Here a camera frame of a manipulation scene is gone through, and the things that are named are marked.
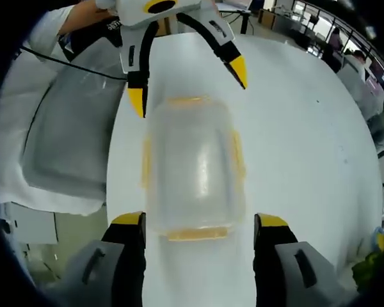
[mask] window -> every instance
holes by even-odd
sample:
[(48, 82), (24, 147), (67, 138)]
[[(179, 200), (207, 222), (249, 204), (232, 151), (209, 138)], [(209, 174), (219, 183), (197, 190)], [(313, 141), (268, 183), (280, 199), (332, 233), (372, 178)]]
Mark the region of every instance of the window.
[(310, 6), (310, 5), (306, 5), (306, 8), (305, 8), (305, 14), (308, 14), (309, 15), (309, 18), (308, 18), (308, 22), (307, 24), (305, 24), (306, 26), (308, 25), (308, 27), (310, 29), (312, 29), (314, 27), (314, 24), (311, 24), (310, 23), (310, 18), (311, 17), (317, 17), (319, 15), (319, 10), (317, 8), (314, 8), (313, 6)]
[(272, 7), (275, 6), (276, 1), (275, 0), (265, 0), (263, 4), (263, 9), (265, 10), (271, 10)]
[(308, 11), (304, 11), (303, 12), (303, 18), (302, 18), (302, 20), (301, 20), (301, 24), (304, 24), (305, 26), (307, 26), (307, 24), (308, 24), (308, 21), (310, 20), (310, 16), (311, 16), (312, 14), (310, 14)]
[(361, 50), (365, 51), (366, 53), (369, 52), (369, 50), (371, 49), (371, 46), (368, 43), (366, 38), (362, 37), (360, 34), (356, 32), (353, 33), (353, 38), (355, 39), (356, 44)]
[(372, 72), (372, 74), (375, 76), (375, 78), (384, 90), (384, 67), (380, 64), (378, 59), (373, 56), (371, 57), (371, 61), (372, 62), (369, 66), (369, 70)]
[(340, 30), (340, 39), (341, 39), (341, 42), (342, 42), (343, 47), (344, 47), (347, 44), (349, 33), (345, 32), (345, 30), (341, 27), (337, 26), (337, 28), (339, 28), (339, 30)]
[(293, 11), (295, 13), (299, 13), (300, 15), (303, 15), (303, 11), (305, 10), (306, 4), (304, 2), (296, 1), (294, 4)]
[(374, 50), (372, 50), (370, 53), (371, 53), (371, 56), (373, 56), (376, 59), (376, 61), (381, 65), (381, 67), (384, 68), (384, 61), (381, 58), (381, 56)]
[(333, 17), (329, 16), (325, 12), (320, 12), (319, 21), (314, 26), (313, 32), (317, 35), (320, 34), (326, 40), (329, 37), (330, 30), (333, 24)]
[(357, 46), (357, 44), (353, 41), (352, 38), (350, 38), (350, 40), (347, 42), (347, 44), (344, 48), (344, 51), (346, 51), (347, 49), (349, 49), (351, 52), (354, 52), (355, 50), (361, 50), (361, 48), (359, 48), (359, 46)]

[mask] white table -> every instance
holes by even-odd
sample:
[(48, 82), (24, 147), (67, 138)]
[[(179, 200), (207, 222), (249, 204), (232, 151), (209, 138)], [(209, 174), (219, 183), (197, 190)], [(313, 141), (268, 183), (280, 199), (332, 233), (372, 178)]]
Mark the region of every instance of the white table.
[(216, 7), (220, 13), (237, 13), (242, 16), (241, 34), (246, 34), (248, 29), (249, 16), (252, 14), (250, 10), (239, 8), (227, 3), (216, 3)]
[[(121, 100), (109, 150), (109, 222), (120, 214), (145, 210), (140, 184), (143, 140), (148, 115), (166, 97), (210, 95), (224, 101), (240, 133), (247, 170), (247, 213), (244, 225), (231, 239), (240, 244), (234, 252), (221, 240), (200, 246), (183, 244), (182, 251), (174, 251), (180, 244), (166, 246), (154, 233), (147, 233), (146, 307), (156, 302), (163, 303), (154, 306), (171, 306), (165, 305), (170, 300), (168, 292), (180, 279), (166, 272), (174, 265), (184, 269), (177, 261), (189, 265), (182, 272), (184, 277), (191, 274), (205, 280), (210, 273), (197, 276), (203, 274), (197, 268), (224, 274), (219, 266), (231, 254), (228, 274), (217, 275), (222, 283), (232, 277), (236, 281), (223, 285), (230, 287), (230, 291), (223, 289), (223, 299), (227, 306), (255, 306), (256, 212), (285, 219), (299, 240), (308, 241), (338, 269), (344, 265), (347, 250), (355, 252), (360, 238), (381, 223), (375, 147), (357, 105), (337, 76), (320, 59), (290, 45), (252, 36), (237, 36), (236, 45), (246, 58), (247, 90), (241, 89), (203, 38), (184, 33), (154, 40), (147, 119), (136, 116), (125, 93)], [(205, 262), (199, 255), (212, 258)], [(220, 289), (211, 291), (217, 294)], [(234, 304), (233, 297), (239, 302)]]

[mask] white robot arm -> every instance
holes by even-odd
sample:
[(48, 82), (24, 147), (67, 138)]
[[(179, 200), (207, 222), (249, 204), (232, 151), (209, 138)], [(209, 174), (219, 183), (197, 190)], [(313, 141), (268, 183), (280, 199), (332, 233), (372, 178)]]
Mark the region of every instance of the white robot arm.
[(127, 90), (137, 114), (147, 110), (149, 53), (159, 19), (174, 16), (193, 28), (211, 46), (239, 84), (247, 87), (244, 58), (233, 44), (234, 35), (208, 0), (120, 0), (116, 10), (122, 23), (122, 69), (128, 74)]

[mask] black cable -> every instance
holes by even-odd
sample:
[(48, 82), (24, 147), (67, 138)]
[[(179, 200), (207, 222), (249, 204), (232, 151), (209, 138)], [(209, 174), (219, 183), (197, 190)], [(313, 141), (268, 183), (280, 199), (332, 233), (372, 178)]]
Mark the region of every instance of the black cable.
[(57, 278), (57, 279), (61, 279), (51, 268), (48, 264), (46, 264), (44, 261), (42, 262), (44, 264), (44, 266)]
[(91, 69), (88, 69), (88, 68), (85, 68), (85, 67), (81, 67), (81, 66), (77, 66), (77, 65), (74, 65), (74, 64), (71, 64), (69, 62), (65, 62), (65, 61), (62, 61), (60, 59), (55, 59), (55, 58), (52, 58), (50, 56), (45, 56), (44, 54), (41, 54), (39, 52), (36, 52), (34, 50), (31, 50), (30, 48), (27, 48), (25, 46), (21, 46), (20, 49), (24, 50), (24, 51), (27, 51), (29, 53), (32, 53), (34, 54), (35, 56), (38, 56), (40, 58), (43, 58), (43, 59), (48, 59), (49, 61), (53, 61), (53, 62), (56, 62), (56, 63), (60, 63), (60, 64), (63, 64), (63, 65), (66, 65), (66, 66), (69, 66), (69, 67), (72, 67), (72, 68), (76, 68), (76, 69), (80, 69), (80, 70), (83, 70), (85, 72), (90, 72), (91, 74), (95, 74), (95, 75), (101, 75), (103, 77), (107, 77), (107, 78), (110, 78), (110, 79), (114, 79), (114, 80), (123, 80), (123, 81), (126, 81), (127, 78), (126, 77), (114, 77), (113, 75), (106, 75), (106, 74), (103, 74), (102, 72), (96, 72), (94, 70), (91, 70)]
[(231, 22), (229, 22), (229, 24), (232, 24), (233, 22), (235, 22), (241, 15), (239, 14), (234, 20), (232, 20)]
[(248, 22), (249, 22), (249, 25), (252, 27), (252, 35), (254, 35), (255, 34), (255, 28), (253, 27), (253, 24), (250, 21), (250, 19), (248, 19)]
[(226, 15), (226, 16), (223, 16), (223, 15), (222, 15), (222, 18), (226, 18), (226, 17), (232, 16), (233, 14), (238, 14), (238, 13), (237, 13), (237, 12), (233, 12), (233, 13), (229, 13), (229, 14)]

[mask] transparent storage box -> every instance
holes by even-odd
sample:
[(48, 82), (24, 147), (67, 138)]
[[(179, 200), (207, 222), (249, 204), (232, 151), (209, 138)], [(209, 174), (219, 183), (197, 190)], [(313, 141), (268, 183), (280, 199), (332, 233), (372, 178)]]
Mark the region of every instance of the transparent storage box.
[(244, 164), (226, 105), (180, 98), (148, 118), (148, 227), (170, 240), (226, 237), (244, 215)]

